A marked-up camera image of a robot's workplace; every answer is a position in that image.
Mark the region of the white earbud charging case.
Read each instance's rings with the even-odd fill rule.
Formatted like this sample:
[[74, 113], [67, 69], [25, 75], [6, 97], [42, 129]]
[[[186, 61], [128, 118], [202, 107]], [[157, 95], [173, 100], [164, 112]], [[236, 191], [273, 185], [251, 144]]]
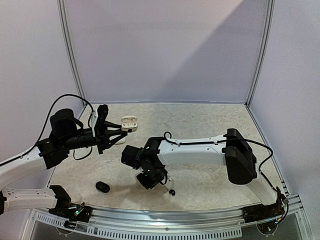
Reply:
[[122, 139], [118, 140], [115, 144], [116, 145], [121, 145], [121, 144], [124, 144], [125, 142], [126, 142], [126, 139], [122, 138]]

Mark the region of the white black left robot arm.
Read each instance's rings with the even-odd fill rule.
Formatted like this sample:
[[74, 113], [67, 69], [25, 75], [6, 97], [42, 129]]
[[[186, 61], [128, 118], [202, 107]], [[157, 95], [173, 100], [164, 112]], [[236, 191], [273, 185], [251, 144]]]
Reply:
[[50, 117], [51, 133], [27, 151], [0, 164], [0, 212], [20, 209], [47, 208], [63, 217], [78, 215], [83, 209], [72, 204], [60, 185], [41, 189], [12, 189], [8, 186], [32, 173], [49, 170], [67, 159], [71, 150], [96, 146], [98, 153], [121, 141], [138, 128], [133, 115], [121, 118], [120, 124], [106, 121], [108, 106], [93, 110], [91, 127], [84, 128], [72, 109], [64, 108]]

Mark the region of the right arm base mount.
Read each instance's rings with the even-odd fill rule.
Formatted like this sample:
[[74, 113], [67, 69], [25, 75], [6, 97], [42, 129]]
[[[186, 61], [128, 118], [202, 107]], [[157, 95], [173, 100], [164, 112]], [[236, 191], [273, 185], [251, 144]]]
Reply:
[[241, 209], [245, 223], [258, 222], [262, 220], [273, 219], [275, 217], [284, 217], [286, 215], [285, 207], [289, 206], [289, 200], [281, 194], [276, 202], [270, 205], [256, 204], [245, 206]]

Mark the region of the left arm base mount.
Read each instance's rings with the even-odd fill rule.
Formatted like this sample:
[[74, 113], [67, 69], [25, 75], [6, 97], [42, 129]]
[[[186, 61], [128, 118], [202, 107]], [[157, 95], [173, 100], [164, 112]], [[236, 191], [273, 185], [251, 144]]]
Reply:
[[86, 205], [84, 202], [81, 204], [72, 203], [70, 198], [61, 198], [57, 200], [54, 208], [50, 208], [48, 212], [51, 215], [68, 219], [70, 222], [84, 222], [88, 223], [93, 208]]

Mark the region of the beige charging case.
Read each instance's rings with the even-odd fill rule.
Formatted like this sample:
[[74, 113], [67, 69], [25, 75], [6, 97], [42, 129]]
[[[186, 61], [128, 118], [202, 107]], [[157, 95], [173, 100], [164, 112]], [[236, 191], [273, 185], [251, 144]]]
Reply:
[[138, 118], [134, 115], [125, 115], [121, 118], [121, 130], [124, 132], [135, 132], [138, 129]]

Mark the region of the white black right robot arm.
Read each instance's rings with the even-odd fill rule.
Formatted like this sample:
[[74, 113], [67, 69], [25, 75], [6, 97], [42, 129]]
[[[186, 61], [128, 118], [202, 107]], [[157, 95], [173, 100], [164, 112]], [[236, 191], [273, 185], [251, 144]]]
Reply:
[[121, 153], [121, 163], [140, 171], [136, 178], [147, 190], [167, 183], [168, 165], [225, 166], [229, 182], [250, 189], [261, 202], [258, 213], [269, 218], [278, 210], [277, 202], [286, 197], [261, 171], [250, 147], [254, 143], [235, 128], [227, 129], [226, 134], [194, 139], [173, 139], [166, 131], [163, 136], [149, 138], [144, 147], [127, 145]]

